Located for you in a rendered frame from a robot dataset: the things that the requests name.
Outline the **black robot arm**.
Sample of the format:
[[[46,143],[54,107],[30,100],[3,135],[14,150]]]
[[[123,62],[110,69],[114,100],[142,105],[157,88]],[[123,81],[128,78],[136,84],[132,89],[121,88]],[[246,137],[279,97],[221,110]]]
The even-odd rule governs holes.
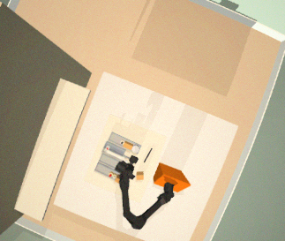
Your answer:
[[[150,208],[148,208],[144,214],[136,216],[135,214],[131,213],[129,205],[129,183],[130,180],[133,180],[135,178],[135,176],[133,175],[132,168],[129,167],[126,169],[128,165],[129,163],[125,161],[119,161],[116,167],[114,168],[114,170],[120,174],[119,184],[123,197],[123,216],[126,220],[128,220],[128,222],[135,230],[141,230],[142,227],[145,226],[146,221],[158,210],[160,206],[169,203],[171,199],[175,197],[175,194],[173,193],[175,185],[169,182],[163,184],[163,193],[158,195],[156,203],[154,203]]]

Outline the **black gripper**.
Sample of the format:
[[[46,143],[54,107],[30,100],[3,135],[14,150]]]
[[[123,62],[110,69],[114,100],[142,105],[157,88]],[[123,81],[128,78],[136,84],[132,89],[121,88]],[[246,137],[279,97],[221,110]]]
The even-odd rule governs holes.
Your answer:
[[[132,168],[132,169],[134,170],[134,167],[135,167],[135,166],[133,166],[132,164],[133,164],[133,163],[136,163],[138,160],[139,160],[138,157],[132,155],[131,158],[130,158],[130,160],[129,160],[129,161],[130,161],[130,164],[126,167],[126,169],[130,167],[130,168]]]

